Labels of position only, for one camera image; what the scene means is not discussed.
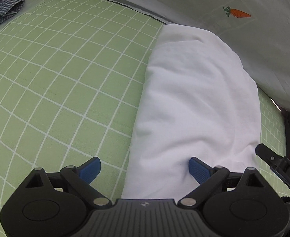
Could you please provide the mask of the white trousers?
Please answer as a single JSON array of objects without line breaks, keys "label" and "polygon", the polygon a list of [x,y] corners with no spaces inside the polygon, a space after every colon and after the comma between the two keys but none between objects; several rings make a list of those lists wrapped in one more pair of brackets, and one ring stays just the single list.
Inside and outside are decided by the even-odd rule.
[{"label": "white trousers", "polygon": [[165,25],[149,58],[122,197],[179,200],[197,187],[192,157],[233,172],[256,166],[258,88],[212,32]]}]

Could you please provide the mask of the green grid table cloth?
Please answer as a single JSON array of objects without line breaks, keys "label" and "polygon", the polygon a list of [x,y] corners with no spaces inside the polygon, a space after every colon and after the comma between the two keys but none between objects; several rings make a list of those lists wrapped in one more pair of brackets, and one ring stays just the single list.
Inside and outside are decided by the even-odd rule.
[{"label": "green grid table cloth", "polygon": [[[49,173],[92,157],[101,171],[87,187],[120,202],[146,68],[165,25],[106,0],[32,1],[0,31],[0,214],[19,187],[34,198]],[[259,143],[283,156],[283,116],[261,89],[258,96]],[[276,194],[290,196],[255,159]]]}]

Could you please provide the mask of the grey carrot print curtain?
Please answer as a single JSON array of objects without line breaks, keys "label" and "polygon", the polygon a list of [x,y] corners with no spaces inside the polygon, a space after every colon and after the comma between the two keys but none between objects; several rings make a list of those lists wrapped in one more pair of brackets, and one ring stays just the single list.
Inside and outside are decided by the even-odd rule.
[{"label": "grey carrot print curtain", "polygon": [[290,111],[290,0],[109,0],[164,23],[213,32],[278,105]]}]

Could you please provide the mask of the blue checked shirt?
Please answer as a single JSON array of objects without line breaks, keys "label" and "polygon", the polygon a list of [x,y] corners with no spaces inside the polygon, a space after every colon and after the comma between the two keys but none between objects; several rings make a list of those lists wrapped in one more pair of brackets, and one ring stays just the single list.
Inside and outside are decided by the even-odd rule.
[{"label": "blue checked shirt", "polygon": [[0,0],[0,25],[18,14],[24,2],[25,0]]}]

